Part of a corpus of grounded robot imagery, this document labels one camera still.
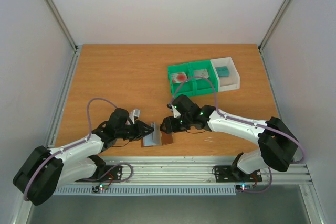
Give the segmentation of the brown leather card holder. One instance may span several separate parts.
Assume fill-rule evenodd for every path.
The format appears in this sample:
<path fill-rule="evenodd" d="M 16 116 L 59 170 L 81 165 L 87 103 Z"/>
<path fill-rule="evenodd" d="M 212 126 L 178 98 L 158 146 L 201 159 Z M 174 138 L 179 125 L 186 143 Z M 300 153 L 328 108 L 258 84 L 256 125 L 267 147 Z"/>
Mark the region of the brown leather card holder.
<path fill-rule="evenodd" d="M 161 145 L 160 146 L 169 145 L 169 144 L 173 143 L 173 135 L 172 134 L 167 134 L 167 133 L 164 133 L 162 131 L 160 131 L 160 133 L 161 133 Z"/>

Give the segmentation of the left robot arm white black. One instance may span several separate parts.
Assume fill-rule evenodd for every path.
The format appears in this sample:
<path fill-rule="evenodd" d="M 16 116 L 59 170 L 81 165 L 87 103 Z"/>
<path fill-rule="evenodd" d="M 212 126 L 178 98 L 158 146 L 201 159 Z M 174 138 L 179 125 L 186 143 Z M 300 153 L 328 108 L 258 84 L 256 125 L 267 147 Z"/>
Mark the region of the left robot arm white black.
<path fill-rule="evenodd" d="M 138 141 L 154 132 L 154 128 L 138 120 L 138 109 L 129 113 L 115 109 L 82 139 L 57 147 L 35 148 L 13 178 L 13 185 L 26 201 L 38 206 L 56 189 L 74 182 L 104 182 L 110 166 L 98 155 L 113 147 L 117 140 Z"/>

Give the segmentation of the silver credit card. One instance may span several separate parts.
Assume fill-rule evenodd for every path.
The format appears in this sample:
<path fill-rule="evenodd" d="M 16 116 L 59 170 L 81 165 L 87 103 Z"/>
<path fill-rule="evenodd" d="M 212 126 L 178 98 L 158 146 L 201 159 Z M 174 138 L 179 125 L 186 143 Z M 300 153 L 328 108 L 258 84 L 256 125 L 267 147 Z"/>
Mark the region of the silver credit card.
<path fill-rule="evenodd" d="M 161 145 L 161 133 L 158 124 L 151 123 L 151 126 L 153 127 L 154 131 L 143 138 L 142 143 L 144 147 L 154 147 Z"/>

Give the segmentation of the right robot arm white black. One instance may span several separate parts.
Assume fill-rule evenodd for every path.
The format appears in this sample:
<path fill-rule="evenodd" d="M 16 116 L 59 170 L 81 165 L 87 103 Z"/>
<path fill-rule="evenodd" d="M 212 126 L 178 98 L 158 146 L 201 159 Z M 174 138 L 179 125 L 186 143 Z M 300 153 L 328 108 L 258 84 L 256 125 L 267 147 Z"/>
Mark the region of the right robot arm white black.
<path fill-rule="evenodd" d="M 234 116 L 214 106 L 172 106 L 173 115 L 163 119 L 160 130 L 166 134 L 186 132 L 192 127 L 209 132 L 221 132 L 250 141 L 258 149 L 240 153 L 231 165 L 235 181 L 263 168 L 286 172 L 297 151 L 297 140 L 279 118 L 268 121 Z"/>

